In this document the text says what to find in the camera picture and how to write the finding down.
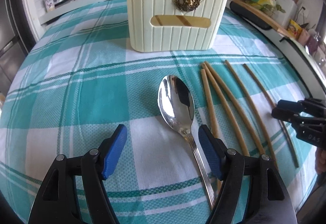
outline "spice jar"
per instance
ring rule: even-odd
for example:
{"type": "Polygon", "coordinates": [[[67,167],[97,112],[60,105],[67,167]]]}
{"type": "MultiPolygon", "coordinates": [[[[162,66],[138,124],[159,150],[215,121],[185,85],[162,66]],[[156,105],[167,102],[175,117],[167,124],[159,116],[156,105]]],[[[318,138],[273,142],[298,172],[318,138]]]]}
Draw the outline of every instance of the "spice jar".
{"type": "Polygon", "coordinates": [[[53,0],[44,0],[46,11],[49,12],[54,10],[54,1],[53,0]]]}

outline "wooden chopstick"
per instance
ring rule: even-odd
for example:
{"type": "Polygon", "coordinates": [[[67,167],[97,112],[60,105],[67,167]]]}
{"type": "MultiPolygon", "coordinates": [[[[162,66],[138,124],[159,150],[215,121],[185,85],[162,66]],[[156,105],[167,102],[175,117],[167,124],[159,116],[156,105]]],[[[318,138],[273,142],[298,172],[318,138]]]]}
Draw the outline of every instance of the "wooden chopstick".
{"type": "Polygon", "coordinates": [[[232,75],[234,76],[235,80],[237,81],[238,85],[240,86],[240,88],[242,89],[242,92],[244,93],[244,95],[246,96],[246,99],[248,101],[248,103],[250,104],[251,106],[251,109],[252,111],[254,112],[255,116],[256,116],[256,119],[263,131],[263,135],[265,137],[265,140],[267,141],[267,145],[271,151],[271,155],[272,155],[272,159],[274,160],[274,163],[275,163],[275,167],[278,169],[278,165],[277,165],[277,161],[276,161],[276,156],[275,156],[275,153],[274,153],[274,150],[273,150],[273,146],[272,146],[272,142],[271,142],[271,139],[268,135],[268,132],[267,132],[267,129],[262,121],[262,119],[260,118],[260,115],[258,113],[258,110],[252,100],[252,98],[250,97],[249,95],[249,92],[247,91],[246,87],[244,86],[244,84],[242,83],[242,81],[240,80],[239,76],[237,75],[237,73],[234,71],[234,69],[232,68],[231,64],[225,60],[224,61],[227,68],[231,71],[232,75]]]}
{"type": "Polygon", "coordinates": [[[206,71],[204,69],[201,69],[200,73],[202,75],[202,80],[203,80],[203,84],[204,84],[204,91],[205,91],[205,96],[206,96],[206,101],[207,101],[209,119],[211,121],[211,131],[213,133],[213,136],[216,139],[218,139],[217,121],[216,121],[216,116],[215,116],[215,111],[214,111],[214,106],[213,106],[213,100],[211,98],[211,90],[209,89],[209,84],[208,84],[206,71]]]}
{"type": "MultiPolygon", "coordinates": [[[[256,82],[257,86],[263,92],[263,94],[265,95],[265,98],[268,101],[268,103],[271,106],[271,108],[272,109],[275,108],[276,107],[276,104],[273,102],[273,100],[269,96],[268,92],[266,91],[266,89],[264,88],[264,86],[261,84],[261,82],[259,81],[259,79],[252,72],[252,70],[246,64],[243,64],[243,67],[247,70],[247,72],[249,73],[249,75],[253,78],[253,80],[256,82]]],[[[281,120],[278,120],[278,121],[279,121],[279,124],[282,127],[282,130],[283,130],[283,132],[285,134],[285,138],[286,138],[287,143],[288,143],[288,145],[290,147],[290,151],[291,151],[291,155],[292,155],[292,159],[293,159],[294,165],[295,165],[296,168],[299,168],[298,156],[297,156],[297,153],[296,153],[295,148],[293,146],[293,142],[291,140],[291,136],[289,135],[289,132],[286,129],[286,126],[285,126],[284,122],[281,121],[281,120]]]]}
{"type": "Polygon", "coordinates": [[[206,71],[206,74],[208,76],[208,78],[210,79],[218,97],[220,98],[221,100],[221,103],[222,103],[222,106],[224,108],[224,110],[226,111],[229,119],[231,120],[231,123],[233,125],[233,128],[234,128],[234,131],[235,131],[235,135],[238,139],[238,142],[239,142],[239,145],[241,147],[241,150],[242,150],[242,154],[245,155],[245,156],[250,156],[249,155],[249,151],[247,149],[247,146],[246,146],[246,143],[242,137],[242,133],[241,133],[241,130],[239,128],[239,125],[237,124],[237,121],[235,120],[235,117],[231,111],[231,108],[230,106],[228,105],[228,102],[226,101],[220,87],[218,86],[216,80],[214,79],[213,75],[211,74],[211,72],[209,71],[209,69],[207,68],[206,64],[202,64],[202,68],[205,69],[206,71]]]}
{"type": "Polygon", "coordinates": [[[212,66],[205,61],[204,62],[205,65],[208,67],[209,71],[211,72],[211,74],[214,76],[215,80],[217,81],[218,85],[222,87],[222,89],[225,91],[225,93],[228,95],[228,97],[230,98],[231,102],[233,103],[235,109],[237,110],[237,112],[239,113],[240,117],[242,118],[245,126],[247,127],[253,141],[255,142],[255,145],[259,151],[259,154],[262,155],[265,153],[265,150],[259,140],[259,137],[257,135],[257,133],[255,132],[254,128],[252,127],[248,117],[246,116],[245,112],[243,111],[242,107],[240,106],[239,102],[237,101],[237,99],[234,97],[234,95],[232,94],[232,92],[230,91],[230,89],[228,88],[228,86],[224,83],[224,81],[222,80],[222,78],[217,74],[217,72],[212,68],[212,66]]]}

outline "stainless steel appliance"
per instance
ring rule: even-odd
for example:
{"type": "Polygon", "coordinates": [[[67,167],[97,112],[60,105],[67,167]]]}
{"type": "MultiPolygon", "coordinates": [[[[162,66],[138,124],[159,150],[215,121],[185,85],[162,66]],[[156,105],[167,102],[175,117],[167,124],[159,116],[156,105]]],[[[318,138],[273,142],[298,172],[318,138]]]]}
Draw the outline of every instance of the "stainless steel appliance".
{"type": "Polygon", "coordinates": [[[0,92],[7,95],[14,77],[35,45],[21,0],[0,0],[0,92]]]}

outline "teal and white tablecloth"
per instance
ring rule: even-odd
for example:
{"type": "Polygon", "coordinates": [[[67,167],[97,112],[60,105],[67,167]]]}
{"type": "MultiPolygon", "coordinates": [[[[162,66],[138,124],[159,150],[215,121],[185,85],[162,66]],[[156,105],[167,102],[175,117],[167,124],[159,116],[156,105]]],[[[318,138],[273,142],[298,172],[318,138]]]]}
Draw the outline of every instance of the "teal and white tablecloth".
{"type": "MultiPolygon", "coordinates": [[[[129,41],[126,0],[95,3],[63,15],[27,56],[0,119],[2,193],[27,222],[56,155],[84,155],[121,123],[128,128],[127,143],[115,173],[104,182],[119,221],[205,223],[210,210],[194,158],[187,143],[160,116],[157,90],[169,74],[188,85],[195,102],[192,130],[198,142],[198,126],[210,126],[199,72],[200,63],[209,61],[243,106],[269,153],[241,90],[223,65],[225,59],[240,75],[263,118],[280,174],[298,210],[316,178],[315,149],[296,139],[287,125],[299,156],[300,168],[295,169],[281,128],[270,116],[271,108],[242,67],[243,63],[250,66],[275,101],[296,101],[307,96],[307,91],[287,60],[261,33],[228,10],[208,51],[136,52],[129,41]]],[[[221,138],[227,147],[240,151],[234,130],[212,93],[221,138]]],[[[234,113],[250,154],[258,157],[247,129],[234,113]]],[[[204,163],[210,172],[205,159],[204,163]]],[[[83,219],[91,223],[81,177],[76,181],[83,219]]],[[[243,181],[235,222],[241,220],[245,208],[248,182],[248,178],[243,181]]]]}

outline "blue gripper pad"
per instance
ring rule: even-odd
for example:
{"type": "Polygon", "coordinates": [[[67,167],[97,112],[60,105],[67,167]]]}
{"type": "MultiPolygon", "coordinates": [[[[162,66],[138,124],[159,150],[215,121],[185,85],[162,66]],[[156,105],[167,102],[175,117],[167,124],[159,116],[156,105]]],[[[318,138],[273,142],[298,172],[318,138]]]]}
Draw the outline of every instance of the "blue gripper pad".
{"type": "Polygon", "coordinates": [[[220,139],[215,139],[206,125],[201,125],[199,127],[198,139],[204,151],[205,157],[208,161],[209,167],[211,168],[211,172],[219,180],[223,181],[226,175],[222,168],[225,163],[226,157],[222,149],[218,145],[217,141],[220,139]]]}
{"type": "Polygon", "coordinates": [[[278,101],[278,108],[282,110],[288,110],[294,113],[301,113],[304,110],[304,107],[299,102],[291,102],[286,100],[279,100],[278,101]]]}
{"type": "Polygon", "coordinates": [[[128,131],[125,125],[119,125],[112,135],[112,144],[104,158],[104,168],[102,171],[103,179],[106,180],[118,164],[121,152],[127,140],[128,131]]]}

